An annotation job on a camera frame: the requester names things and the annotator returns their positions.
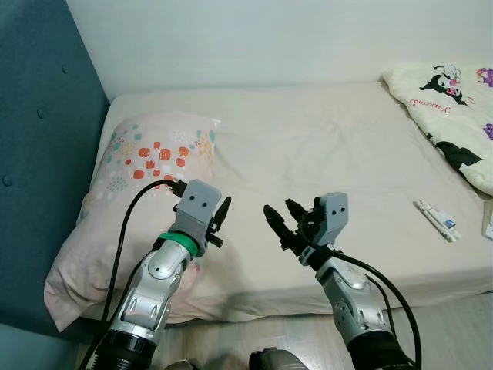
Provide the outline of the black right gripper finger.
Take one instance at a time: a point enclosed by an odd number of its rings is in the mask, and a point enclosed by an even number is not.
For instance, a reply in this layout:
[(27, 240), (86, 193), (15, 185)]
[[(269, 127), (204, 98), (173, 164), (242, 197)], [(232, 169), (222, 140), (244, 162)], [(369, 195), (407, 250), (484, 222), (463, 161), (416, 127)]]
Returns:
[(278, 236), (281, 249), (298, 249), (298, 235), (295, 231), (292, 231), (287, 227), (284, 218), (282, 218), (282, 216), (270, 205), (264, 205), (263, 212), (265, 219), (267, 219), (267, 224), (271, 226), (275, 235)]
[(297, 222), (297, 232), (298, 233), (309, 233), (310, 232), (310, 209), (303, 207), (302, 204), (296, 202), (295, 200), (286, 200), (286, 207), (289, 210), (290, 215)]

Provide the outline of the pink floral print pillow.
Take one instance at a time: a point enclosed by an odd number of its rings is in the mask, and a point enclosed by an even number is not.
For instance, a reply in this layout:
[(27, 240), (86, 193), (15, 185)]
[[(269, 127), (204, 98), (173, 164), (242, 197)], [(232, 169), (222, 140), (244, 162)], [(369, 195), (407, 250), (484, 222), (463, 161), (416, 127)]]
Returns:
[(112, 278), (120, 226), (141, 188), (155, 180), (212, 182), (219, 124), (218, 119), (170, 110), (133, 116), (114, 127), (96, 162), (77, 225), (45, 279), (45, 306), (57, 331), (105, 302), (110, 283), (123, 289), (150, 244), (175, 221), (172, 208), (179, 198), (168, 187), (142, 195), (128, 219), (119, 274)]

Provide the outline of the cream sheeted bed mattress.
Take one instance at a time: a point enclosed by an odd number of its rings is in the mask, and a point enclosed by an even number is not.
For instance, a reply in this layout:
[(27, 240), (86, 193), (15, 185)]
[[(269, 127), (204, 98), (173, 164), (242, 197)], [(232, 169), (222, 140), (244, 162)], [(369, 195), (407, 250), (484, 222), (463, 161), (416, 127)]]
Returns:
[[(283, 251), (262, 213), (285, 200), (310, 207), (347, 193), (349, 220), (336, 240), (348, 256), (391, 279), (413, 307), (493, 288), (492, 243), (482, 235), (484, 200), (420, 133), (380, 83), (249, 89), (187, 89), (117, 96), (101, 137), (145, 113), (218, 119), (212, 186), (232, 197), (221, 249), (200, 260), (169, 323), (249, 321), (328, 314), (308, 267)], [(448, 242), (413, 204), (429, 202), (457, 222)]]

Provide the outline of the grey robot right leg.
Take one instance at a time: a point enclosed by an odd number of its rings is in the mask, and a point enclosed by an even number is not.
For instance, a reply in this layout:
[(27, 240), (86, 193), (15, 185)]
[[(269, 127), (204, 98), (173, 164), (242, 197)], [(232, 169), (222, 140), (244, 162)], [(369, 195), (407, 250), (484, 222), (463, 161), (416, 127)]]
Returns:
[(265, 348), (250, 353), (249, 370), (309, 370), (309, 367), (289, 350)]

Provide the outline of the white blue tube package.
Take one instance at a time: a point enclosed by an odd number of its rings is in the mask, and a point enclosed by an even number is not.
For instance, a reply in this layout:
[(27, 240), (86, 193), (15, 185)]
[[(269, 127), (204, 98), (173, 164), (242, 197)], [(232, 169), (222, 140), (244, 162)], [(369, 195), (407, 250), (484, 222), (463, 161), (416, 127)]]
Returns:
[(432, 204), (423, 200), (415, 200), (413, 204), (445, 240), (448, 242), (457, 242), (461, 239), (461, 234), (457, 230), (457, 222), (451, 218), (450, 214), (434, 208)]

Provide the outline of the cream cartoon print blanket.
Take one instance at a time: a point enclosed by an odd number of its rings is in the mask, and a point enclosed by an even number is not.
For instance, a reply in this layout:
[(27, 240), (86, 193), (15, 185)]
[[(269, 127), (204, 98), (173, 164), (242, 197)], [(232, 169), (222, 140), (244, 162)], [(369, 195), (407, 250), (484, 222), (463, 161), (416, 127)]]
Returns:
[(448, 165), (492, 195), (493, 64), (398, 64), (381, 78)]

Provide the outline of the teal upholstered bed frame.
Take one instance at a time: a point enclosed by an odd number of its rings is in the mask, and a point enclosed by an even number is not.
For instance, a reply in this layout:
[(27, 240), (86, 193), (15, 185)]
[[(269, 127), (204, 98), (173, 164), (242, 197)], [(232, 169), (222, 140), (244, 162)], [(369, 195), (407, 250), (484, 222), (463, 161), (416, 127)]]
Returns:
[(70, 341), (43, 285), (76, 226), (109, 100), (66, 0), (0, 0), (0, 324)]

